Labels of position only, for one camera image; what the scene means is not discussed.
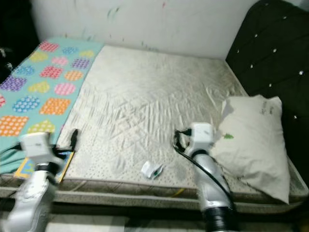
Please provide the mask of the white written paper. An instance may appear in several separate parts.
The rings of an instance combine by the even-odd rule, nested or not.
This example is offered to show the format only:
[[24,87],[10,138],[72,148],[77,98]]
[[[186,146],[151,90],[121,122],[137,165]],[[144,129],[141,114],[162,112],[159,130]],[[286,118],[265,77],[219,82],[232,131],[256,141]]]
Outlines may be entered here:
[[162,164],[146,161],[140,172],[148,179],[155,179],[162,173],[164,166]]

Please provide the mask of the dark tufted headboard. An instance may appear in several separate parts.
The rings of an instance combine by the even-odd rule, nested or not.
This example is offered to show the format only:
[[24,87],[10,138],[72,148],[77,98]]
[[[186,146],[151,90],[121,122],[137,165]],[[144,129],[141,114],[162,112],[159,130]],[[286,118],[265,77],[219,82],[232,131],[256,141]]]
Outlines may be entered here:
[[259,0],[226,62],[249,95],[280,98],[285,133],[309,141],[308,11],[284,0]]

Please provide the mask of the beige pillow with small print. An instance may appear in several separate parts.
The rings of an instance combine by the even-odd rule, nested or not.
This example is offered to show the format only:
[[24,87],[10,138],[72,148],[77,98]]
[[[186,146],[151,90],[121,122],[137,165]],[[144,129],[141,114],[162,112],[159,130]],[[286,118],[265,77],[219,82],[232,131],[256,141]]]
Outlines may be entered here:
[[234,193],[249,190],[276,203],[291,202],[291,168],[282,126],[280,97],[230,96],[211,155],[221,166]]

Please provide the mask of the colourful children's picture book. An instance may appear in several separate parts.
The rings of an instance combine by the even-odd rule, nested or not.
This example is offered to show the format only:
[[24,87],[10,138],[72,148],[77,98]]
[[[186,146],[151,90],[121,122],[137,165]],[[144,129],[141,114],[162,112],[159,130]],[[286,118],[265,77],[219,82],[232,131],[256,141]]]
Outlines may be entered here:
[[[65,155],[65,159],[63,164],[60,166],[59,172],[56,174],[56,181],[60,183],[68,170],[68,166],[73,159],[74,152],[63,152],[62,155]],[[32,173],[36,171],[35,162],[31,161],[31,159],[26,158],[22,164],[19,166],[16,172],[14,172],[13,177],[20,179],[28,179]]]

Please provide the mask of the beige quilted mattress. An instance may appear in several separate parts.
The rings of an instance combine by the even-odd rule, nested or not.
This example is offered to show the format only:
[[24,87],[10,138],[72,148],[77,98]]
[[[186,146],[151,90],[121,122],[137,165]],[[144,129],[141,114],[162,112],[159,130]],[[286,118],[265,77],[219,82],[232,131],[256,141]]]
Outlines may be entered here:
[[[198,210],[195,168],[174,150],[174,131],[207,122],[214,128],[215,141],[222,102],[230,96],[251,95],[225,60],[104,45],[58,140],[51,141],[68,146],[72,131],[79,130],[55,202]],[[276,203],[258,192],[234,193],[230,188],[239,212],[282,214],[309,200],[309,141],[285,131],[284,139],[291,202]],[[146,161],[164,166],[159,177],[141,174]],[[22,183],[14,173],[1,175],[2,195]]]

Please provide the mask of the black bag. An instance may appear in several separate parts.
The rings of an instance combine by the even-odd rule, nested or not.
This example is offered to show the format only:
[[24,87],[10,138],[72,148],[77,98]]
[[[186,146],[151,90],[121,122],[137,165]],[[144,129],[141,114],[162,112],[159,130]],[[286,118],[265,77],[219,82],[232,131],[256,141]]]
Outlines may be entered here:
[[4,82],[11,75],[13,59],[13,49],[0,46],[0,83]]

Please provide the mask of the dark bed frame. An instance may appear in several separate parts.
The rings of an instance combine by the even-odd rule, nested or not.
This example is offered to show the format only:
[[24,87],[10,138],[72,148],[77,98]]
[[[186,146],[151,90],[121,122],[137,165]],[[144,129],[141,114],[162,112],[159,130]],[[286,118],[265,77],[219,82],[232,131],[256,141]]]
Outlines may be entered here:
[[[241,222],[241,232],[309,232],[291,222]],[[49,214],[46,232],[205,232],[196,212],[168,214],[157,210],[147,215],[122,208],[119,214]]]

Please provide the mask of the teal blanket with colourful shapes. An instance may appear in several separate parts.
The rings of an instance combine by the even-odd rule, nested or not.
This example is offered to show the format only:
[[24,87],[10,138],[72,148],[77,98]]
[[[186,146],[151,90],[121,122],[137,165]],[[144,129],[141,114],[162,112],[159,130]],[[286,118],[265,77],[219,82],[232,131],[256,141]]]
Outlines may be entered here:
[[102,43],[54,37],[39,44],[0,85],[0,174],[14,173],[25,153],[10,151],[27,133],[60,136]]

